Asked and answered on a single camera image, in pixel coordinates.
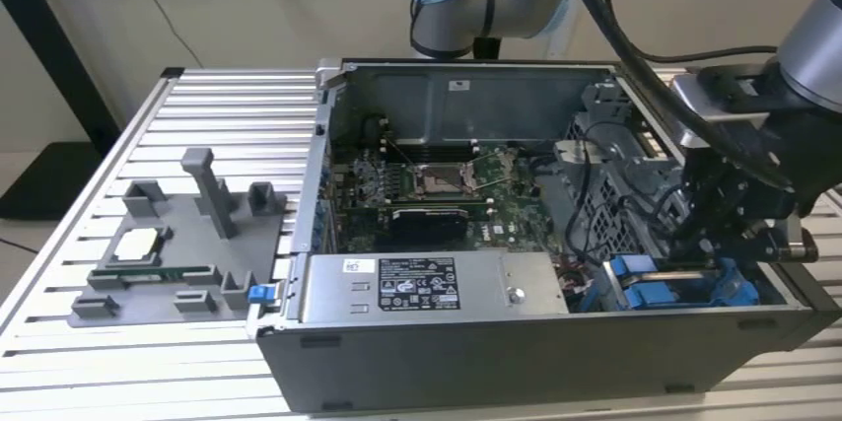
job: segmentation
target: sticker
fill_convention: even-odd
[[[470,91],[472,81],[468,81],[465,79],[450,81],[450,83],[448,83],[448,90],[449,91]]]
[[[374,258],[348,258],[342,264],[344,273],[374,273]]]
[[[380,270],[384,311],[461,309],[453,258],[381,258]]]

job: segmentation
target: power supply label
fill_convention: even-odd
[[[458,310],[453,258],[381,258],[378,306],[384,311]]]

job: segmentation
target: open computer chassis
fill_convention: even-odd
[[[684,130],[617,65],[320,74],[296,257],[249,317],[297,411],[701,392],[840,316],[800,264],[645,281]]]

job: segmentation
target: gray 3d-printed holder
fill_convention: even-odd
[[[286,208],[270,182],[230,193],[211,170],[210,149],[187,150],[182,166],[201,195],[166,196],[155,180],[135,181],[130,211],[73,305],[73,326],[245,318],[247,294],[269,283]],[[141,258],[117,254],[133,230],[155,230]]]

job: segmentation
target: floor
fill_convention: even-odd
[[[38,152],[0,153],[0,194],[6,192],[38,155]],[[0,219],[0,238],[41,249],[57,224],[57,221],[23,222]],[[0,304],[15,288],[34,258],[30,252],[0,243]]]

